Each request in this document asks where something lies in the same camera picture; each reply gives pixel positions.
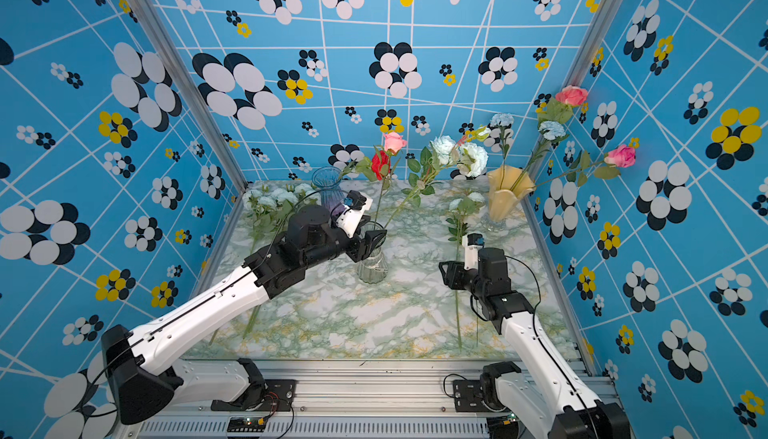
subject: yellow vase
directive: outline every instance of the yellow vase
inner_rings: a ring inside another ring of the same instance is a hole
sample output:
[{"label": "yellow vase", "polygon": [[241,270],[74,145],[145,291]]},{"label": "yellow vase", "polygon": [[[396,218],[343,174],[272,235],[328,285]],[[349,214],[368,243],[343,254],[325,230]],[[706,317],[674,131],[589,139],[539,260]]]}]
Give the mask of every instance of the yellow vase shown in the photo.
[{"label": "yellow vase", "polygon": [[526,194],[535,190],[535,184],[527,172],[514,186],[514,191],[510,190],[522,172],[521,168],[503,165],[488,173],[491,185],[488,191],[488,217],[494,223],[504,220]]}]

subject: marble tabletop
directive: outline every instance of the marble tabletop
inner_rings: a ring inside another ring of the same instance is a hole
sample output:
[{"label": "marble tabletop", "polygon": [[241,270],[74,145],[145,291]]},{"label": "marble tabletop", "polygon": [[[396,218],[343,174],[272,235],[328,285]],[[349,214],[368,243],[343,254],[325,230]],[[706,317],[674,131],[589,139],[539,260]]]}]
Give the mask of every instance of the marble tabletop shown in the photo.
[{"label": "marble tabletop", "polygon": [[[266,184],[277,187],[286,182]],[[405,181],[397,181],[384,195],[380,223],[405,197],[399,192],[405,187]],[[379,194],[378,182],[343,181],[342,188],[354,188],[374,199]],[[420,208],[406,206],[389,225],[382,247],[389,263],[384,281],[373,285],[361,282],[356,265],[346,256],[328,261],[307,271],[304,281],[274,300],[236,317],[204,338],[187,351],[185,358],[518,359],[490,322],[475,317],[469,307],[469,294],[448,289],[437,268],[439,261],[456,258],[456,242],[448,241],[448,204],[470,192],[487,192],[488,180],[483,176],[473,181],[447,181],[435,189],[436,194],[422,196]],[[216,280],[271,239],[254,243],[252,220],[247,215],[246,210],[238,219],[216,270]],[[466,222],[468,232],[482,233],[488,246],[504,249],[536,273],[542,290],[536,314],[562,355],[579,359],[522,208],[514,209],[500,230],[489,230],[485,205]],[[508,262],[513,287],[535,304],[538,292],[531,273],[517,262]],[[252,329],[246,334],[249,321]]]}]

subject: red rose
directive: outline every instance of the red rose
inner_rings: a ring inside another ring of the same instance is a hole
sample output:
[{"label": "red rose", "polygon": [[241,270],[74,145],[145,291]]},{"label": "red rose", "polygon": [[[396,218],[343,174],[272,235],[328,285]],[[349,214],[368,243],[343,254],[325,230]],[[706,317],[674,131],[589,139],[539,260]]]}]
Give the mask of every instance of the red rose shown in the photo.
[{"label": "red rose", "polygon": [[378,154],[373,156],[373,160],[371,161],[371,170],[374,174],[376,174],[377,180],[382,180],[382,167],[385,165],[389,165],[389,156],[386,155],[386,152],[379,151]]}]

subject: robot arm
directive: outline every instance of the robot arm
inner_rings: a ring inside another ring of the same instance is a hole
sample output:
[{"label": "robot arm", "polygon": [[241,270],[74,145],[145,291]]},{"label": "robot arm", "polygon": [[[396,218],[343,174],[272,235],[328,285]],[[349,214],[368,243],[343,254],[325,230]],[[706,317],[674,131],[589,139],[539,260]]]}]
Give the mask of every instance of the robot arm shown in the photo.
[{"label": "robot arm", "polygon": [[535,390],[512,362],[486,366],[480,378],[485,404],[508,407],[537,439],[587,438],[595,430],[600,439],[629,439],[626,414],[586,386],[544,333],[531,303],[512,289],[504,251],[484,248],[480,234],[465,235],[462,243],[464,262],[439,264],[443,282],[472,294],[536,384]]},{"label": "robot arm", "polygon": [[131,331],[114,326],[101,337],[105,372],[120,422],[136,424],[168,404],[219,400],[242,407],[264,397],[264,379],[253,361],[239,359],[207,367],[179,357],[230,319],[302,281],[306,270],[346,253],[359,262],[370,256],[386,231],[360,235],[370,221],[370,197],[351,191],[337,217],[305,205],[272,244],[245,259],[224,280],[163,317]]}]

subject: blue wallpaper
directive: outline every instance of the blue wallpaper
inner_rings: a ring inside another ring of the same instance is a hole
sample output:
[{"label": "blue wallpaper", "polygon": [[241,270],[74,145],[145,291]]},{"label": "blue wallpaper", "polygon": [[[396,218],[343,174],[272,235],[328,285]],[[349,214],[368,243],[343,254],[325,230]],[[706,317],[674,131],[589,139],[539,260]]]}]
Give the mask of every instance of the blue wallpaper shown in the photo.
[{"label": "blue wallpaper", "polygon": [[[152,1],[252,181],[343,166],[383,132],[418,153],[496,112],[518,116],[505,140],[517,144],[508,163],[524,164],[536,110],[562,85],[601,2]],[[500,140],[486,142],[489,168]]]},{"label": "blue wallpaper", "polygon": [[0,3],[0,437],[103,437],[101,333],[189,298],[236,191],[125,0]]},{"label": "blue wallpaper", "polygon": [[768,437],[768,0],[625,0],[588,105],[531,201],[597,368],[638,438]]}]

